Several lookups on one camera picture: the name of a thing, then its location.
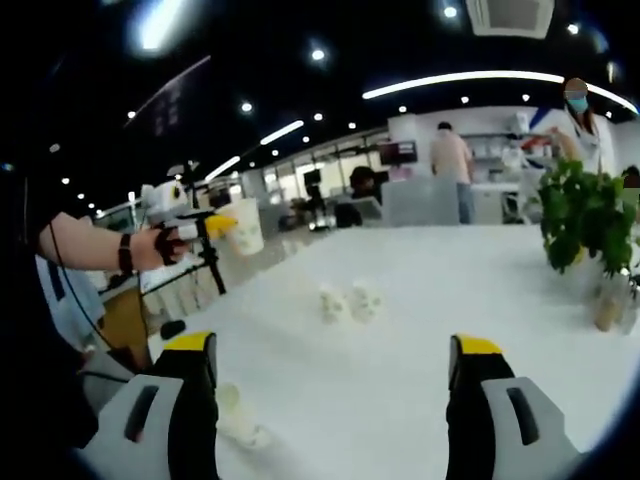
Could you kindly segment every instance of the small white object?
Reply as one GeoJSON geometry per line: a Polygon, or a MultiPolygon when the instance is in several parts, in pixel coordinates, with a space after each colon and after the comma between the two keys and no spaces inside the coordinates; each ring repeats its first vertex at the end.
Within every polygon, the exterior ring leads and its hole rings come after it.
{"type": "Polygon", "coordinates": [[[382,315],[382,297],[376,289],[362,281],[353,283],[351,306],[354,318],[362,323],[369,323],[382,315]]]}
{"type": "Polygon", "coordinates": [[[328,285],[320,287],[320,308],[326,324],[352,320],[346,295],[328,285]]]}
{"type": "Polygon", "coordinates": [[[247,448],[264,448],[271,443],[271,436],[256,425],[246,412],[238,387],[227,383],[216,388],[218,404],[218,431],[247,448]]]}

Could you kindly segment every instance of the green leaves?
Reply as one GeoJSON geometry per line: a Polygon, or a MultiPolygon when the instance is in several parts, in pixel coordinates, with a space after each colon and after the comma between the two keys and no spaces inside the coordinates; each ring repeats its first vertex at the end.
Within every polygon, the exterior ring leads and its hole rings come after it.
{"type": "Polygon", "coordinates": [[[601,253],[607,273],[629,267],[637,203],[621,201],[622,178],[584,172],[581,162],[560,160],[543,176],[539,194],[540,229],[554,269],[564,273],[581,246],[592,258],[601,253]]]}

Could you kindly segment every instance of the computer monitor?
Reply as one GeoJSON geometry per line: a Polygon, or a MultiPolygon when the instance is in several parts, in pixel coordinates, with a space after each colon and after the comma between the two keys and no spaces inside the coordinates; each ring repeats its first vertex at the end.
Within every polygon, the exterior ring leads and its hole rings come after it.
{"type": "Polygon", "coordinates": [[[382,165],[394,166],[418,161],[415,142],[382,143],[378,145],[378,151],[382,165]]]}
{"type": "Polygon", "coordinates": [[[304,174],[305,186],[317,185],[321,181],[322,181],[322,177],[320,176],[320,170],[312,170],[304,174]]]}

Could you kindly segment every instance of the hand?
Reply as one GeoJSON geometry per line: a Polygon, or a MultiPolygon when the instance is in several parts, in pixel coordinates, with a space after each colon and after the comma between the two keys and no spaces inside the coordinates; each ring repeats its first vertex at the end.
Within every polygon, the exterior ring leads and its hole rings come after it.
{"type": "MultiPolygon", "coordinates": [[[[164,260],[162,260],[162,256],[155,246],[156,238],[161,231],[156,228],[141,230],[131,236],[131,260],[133,261],[134,270],[155,270],[164,266],[164,260]]],[[[176,240],[173,244],[171,260],[179,262],[184,254],[189,251],[189,247],[180,240],[177,230],[173,230],[167,239],[176,240]]]]}

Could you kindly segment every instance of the face mask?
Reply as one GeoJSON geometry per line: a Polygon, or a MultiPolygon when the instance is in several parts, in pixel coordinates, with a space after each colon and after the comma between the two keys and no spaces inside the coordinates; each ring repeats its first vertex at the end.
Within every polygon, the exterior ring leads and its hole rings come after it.
{"type": "Polygon", "coordinates": [[[573,108],[576,113],[584,113],[589,108],[589,102],[587,102],[587,97],[582,98],[569,98],[567,99],[571,108],[573,108]]]}

